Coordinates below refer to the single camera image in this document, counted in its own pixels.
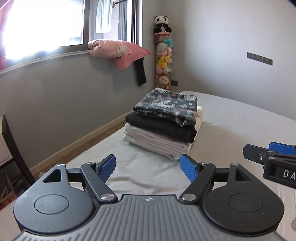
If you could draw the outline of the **pink pillow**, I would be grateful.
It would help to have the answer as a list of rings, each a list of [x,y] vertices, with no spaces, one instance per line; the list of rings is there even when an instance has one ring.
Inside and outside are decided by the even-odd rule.
[[[114,59],[121,70],[125,70],[137,60],[152,55],[151,51],[126,41],[92,40],[87,45],[90,56]]]

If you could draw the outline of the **dark side table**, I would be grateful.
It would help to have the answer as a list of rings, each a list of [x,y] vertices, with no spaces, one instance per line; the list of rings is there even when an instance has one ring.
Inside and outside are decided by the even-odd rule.
[[[35,182],[13,139],[6,116],[1,116],[1,210]]]

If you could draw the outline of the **folded black trousers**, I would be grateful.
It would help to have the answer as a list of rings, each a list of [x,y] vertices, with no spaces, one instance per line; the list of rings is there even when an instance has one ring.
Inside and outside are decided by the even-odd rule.
[[[195,126],[179,126],[174,121],[164,118],[151,118],[131,113],[125,117],[125,120],[131,126],[191,144],[197,135]]]

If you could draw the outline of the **folded white clothes stack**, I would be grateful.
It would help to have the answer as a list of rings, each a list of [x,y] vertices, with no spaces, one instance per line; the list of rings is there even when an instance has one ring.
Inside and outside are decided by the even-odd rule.
[[[201,106],[198,106],[195,124],[197,133],[201,127],[202,120],[203,108]],[[123,139],[143,149],[163,155],[172,161],[178,161],[181,154],[188,154],[193,144],[189,142],[179,141],[151,131],[146,131],[131,126],[127,122],[125,124]]]

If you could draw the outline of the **black hanging cloth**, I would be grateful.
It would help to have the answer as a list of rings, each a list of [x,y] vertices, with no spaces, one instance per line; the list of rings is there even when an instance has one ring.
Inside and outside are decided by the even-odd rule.
[[[135,72],[137,76],[138,86],[142,86],[146,84],[147,78],[144,70],[144,58],[140,58],[134,61],[134,67],[135,67]]]

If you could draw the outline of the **panda plush toy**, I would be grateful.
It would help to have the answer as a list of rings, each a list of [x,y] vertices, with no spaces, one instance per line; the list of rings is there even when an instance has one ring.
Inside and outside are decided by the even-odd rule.
[[[158,33],[171,33],[169,27],[169,19],[167,16],[155,16],[154,18],[154,34]]]

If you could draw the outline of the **grey bed sheet mattress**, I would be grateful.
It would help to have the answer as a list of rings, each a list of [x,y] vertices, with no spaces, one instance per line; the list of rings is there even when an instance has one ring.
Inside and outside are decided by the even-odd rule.
[[[261,179],[262,166],[245,160],[243,147],[295,144],[294,120],[222,97],[199,93],[197,98],[203,121],[189,155],[198,162],[224,168],[239,163]],[[128,143],[123,134],[118,130],[67,164],[74,168],[115,155],[116,169],[107,184],[120,198],[70,240],[235,239],[216,230],[197,207],[177,202],[190,184],[178,162]]]

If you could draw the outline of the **window frame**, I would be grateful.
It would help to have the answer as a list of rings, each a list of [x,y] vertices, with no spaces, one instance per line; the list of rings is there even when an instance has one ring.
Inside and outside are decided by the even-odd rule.
[[[1,70],[92,40],[138,43],[141,17],[142,1],[1,1]]]

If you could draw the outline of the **dark floral garment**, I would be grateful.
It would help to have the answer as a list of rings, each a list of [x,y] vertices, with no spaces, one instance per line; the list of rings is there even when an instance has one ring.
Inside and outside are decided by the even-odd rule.
[[[135,114],[174,121],[179,126],[194,126],[198,112],[198,99],[194,95],[157,87],[139,101],[132,110]]]

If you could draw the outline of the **grey wall switch panel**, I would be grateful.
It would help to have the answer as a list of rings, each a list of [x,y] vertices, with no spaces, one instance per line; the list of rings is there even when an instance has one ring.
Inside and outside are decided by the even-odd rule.
[[[273,60],[272,59],[269,59],[267,57],[260,56],[260,55],[257,55],[257,54],[254,54],[254,53],[250,53],[250,52],[247,52],[247,56],[246,57],[248,59],[259,61],[259,62],[262,62],[262,63],[265,63],[265,64],[268,64],[268,65],[273,66]]]

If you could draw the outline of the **dark wall socket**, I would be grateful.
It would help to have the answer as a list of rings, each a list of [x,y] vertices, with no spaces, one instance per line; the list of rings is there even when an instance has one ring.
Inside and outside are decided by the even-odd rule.
[[[171,81],[171,85],[172,85],[172,86],[178,86],[178,81],[172,80],[172,81]]]

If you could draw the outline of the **clear tube of plush toys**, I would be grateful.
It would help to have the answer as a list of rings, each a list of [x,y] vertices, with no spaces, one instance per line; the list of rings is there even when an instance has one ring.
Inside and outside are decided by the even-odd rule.
[[[160,32],[154,34],[156,44],[156,87],[170,90],[171,74],[173,72],[173,46],[171,33]]]

